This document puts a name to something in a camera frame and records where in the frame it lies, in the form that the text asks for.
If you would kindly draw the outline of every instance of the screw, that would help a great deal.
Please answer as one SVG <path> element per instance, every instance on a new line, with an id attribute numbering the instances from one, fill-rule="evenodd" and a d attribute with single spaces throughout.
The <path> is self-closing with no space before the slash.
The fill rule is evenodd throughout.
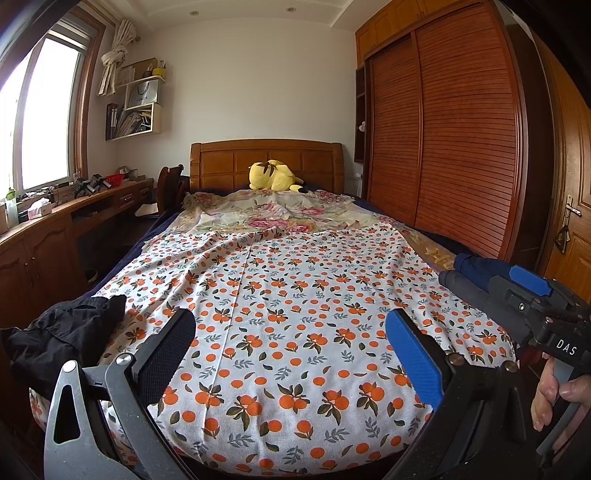
<path id="1" fill-rule="evenodd" d="M 128 353 L 122 353 L 115 359 L 115 362 L 117 362 L 117 365 L 126 365 L 131 362 L 131 355 Z"/>
<path id="2" fill-rule="evenodd" d="M 503 362 L 503 368 L 505 368 L 505 370 L 511 372 L 512 374 L 516 373 L 519 370 L 517 364 L 515 362 L 512 362 L 511 360 L 505 360 Z"/>
<path id="3" fill-rule="evenodd" d="M 72 370 L 74 370 L 76 368 L 76 360 L 68 360 L 64 366 L 62 367 L 62 370 L 64 372 L 68 372 L 70 373 Z"/>
<path id="4" fill-rule="evenodd" d="M 452 353 L 447 357 L 447 359 L 452 365 L 456 367 L 460 367 L 466 363 L 466 359 L 459 353 Z"/>

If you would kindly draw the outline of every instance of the white wall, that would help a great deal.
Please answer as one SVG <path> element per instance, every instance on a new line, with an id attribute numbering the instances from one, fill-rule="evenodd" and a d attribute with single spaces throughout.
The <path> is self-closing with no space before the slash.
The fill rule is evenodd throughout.
<path id="1" fill-rule="evenodd" d="M 357 192 L 355 35 L 327 25 L 269 18 L 200 22 L 159 31 L 129 49 L 128 63 L 168 63 L 163 132 L 117 140 L 117 163 L 157 179 L 189 167 L 190 146 L 239 138 L 340 142 L 345 189 Z"/>
<path id="2" fill-rule="evenodd" d="M 100 173 L 104 176 L 115 173 L 117 168 L 116 145 L 105 141 L 105 115 L 107 104 L 113 101 L 112 97 L 98 97 L 96 92 L 99 90 L 100 78 L 103 75 L 103 64 L 100 57 L 111 50 L 113 35 L 115 29 L 112 25 L 107 25 L 103 40 L 100 43 L 99 55 L 97 57 L 95 72 L 92 77 L 92 90 L 88 103 L 88 130 L 86 134 L 87 141 L 87 159 L 88 173 L 92 176 Z"/>

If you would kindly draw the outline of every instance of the ceiling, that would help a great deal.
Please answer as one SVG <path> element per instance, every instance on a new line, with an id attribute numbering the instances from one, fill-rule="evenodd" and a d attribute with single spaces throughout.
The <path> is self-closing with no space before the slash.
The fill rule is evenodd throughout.
<path id="1" fill-rule="evenodd" d="M 389 0 L 100 0 L 140 34 L 221 18 L 291 18 L 356 31 Z"/>

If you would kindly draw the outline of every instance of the tissue box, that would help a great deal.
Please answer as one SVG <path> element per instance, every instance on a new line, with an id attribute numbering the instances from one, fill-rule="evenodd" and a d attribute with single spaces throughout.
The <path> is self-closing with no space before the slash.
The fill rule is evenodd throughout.
<path id="1" fill-rule="evenodd" d="M 37 200 L 27 210 L 29 220 L 48 215 L 53 210 L 48 199 Z"/>

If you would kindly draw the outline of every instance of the drawer handle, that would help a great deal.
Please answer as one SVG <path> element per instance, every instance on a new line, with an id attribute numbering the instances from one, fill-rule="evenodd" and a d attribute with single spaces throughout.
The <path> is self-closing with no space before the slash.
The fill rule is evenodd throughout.
<path id="1" fill-rule="evenodd" d="M 35 266 L 35 270 L 37 270 L 37 279 L 41 280 L 41 274 L 39 273 L 39 267 L 37 266 L 37 260 L 35 260 L 35 257 L 31 257 L 31 260 L 33 260 L 33 265 Z"/>
<path id="2" fill-rule="evenodd" d="M 31 270 L 29 270 L 29 264 L 25 262 L 25 270 L 27 270 L 27 275 L 29 275 L 29 280 L 31 281 L 31 287 L 35 284 L 33 280 L 33 276 L 31 275 Z"/>

